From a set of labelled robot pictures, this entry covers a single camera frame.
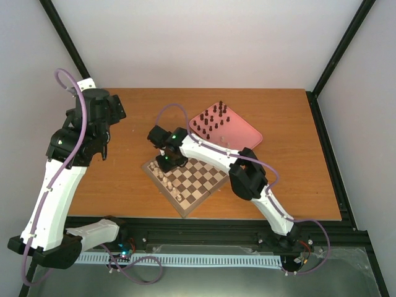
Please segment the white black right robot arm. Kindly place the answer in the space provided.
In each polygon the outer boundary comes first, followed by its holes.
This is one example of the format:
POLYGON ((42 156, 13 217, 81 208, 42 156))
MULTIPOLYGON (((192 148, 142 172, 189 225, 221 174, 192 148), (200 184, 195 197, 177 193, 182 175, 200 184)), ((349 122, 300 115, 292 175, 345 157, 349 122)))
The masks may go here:
POLYGON ((245 147, 238 151, 221 147, 181 127, 170 132, 156 125, 147 139, 159 149, 156 160, 164 172, 185 165, 193 158, 226 173, 233 193, 252 202, 267 219, 275 233, 276 245, 284 251, 294 248, 299 228, 274 196, 264 164, 251 149, 245 147))

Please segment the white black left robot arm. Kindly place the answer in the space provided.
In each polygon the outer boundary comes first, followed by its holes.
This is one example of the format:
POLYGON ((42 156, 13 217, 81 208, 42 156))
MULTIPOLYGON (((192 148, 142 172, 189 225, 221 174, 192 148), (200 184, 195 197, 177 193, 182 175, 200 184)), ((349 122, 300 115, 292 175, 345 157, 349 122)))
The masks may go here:
POLYGON ((82 95, 85 106, 76 100, 75 108, 66 111, 62 128, 51 137, 45 178, 31 219, 22 234, 12 237, 7 245, 51 269, 67 269, 81 252, 101 244, 122 249, 129 241, 126 223, 112 216, 77 228, 64 227, 93 156, 99 153, 102 159, 107 158, 110 126, 126 117, 117 95, 101 88, 86 89, 82 95))

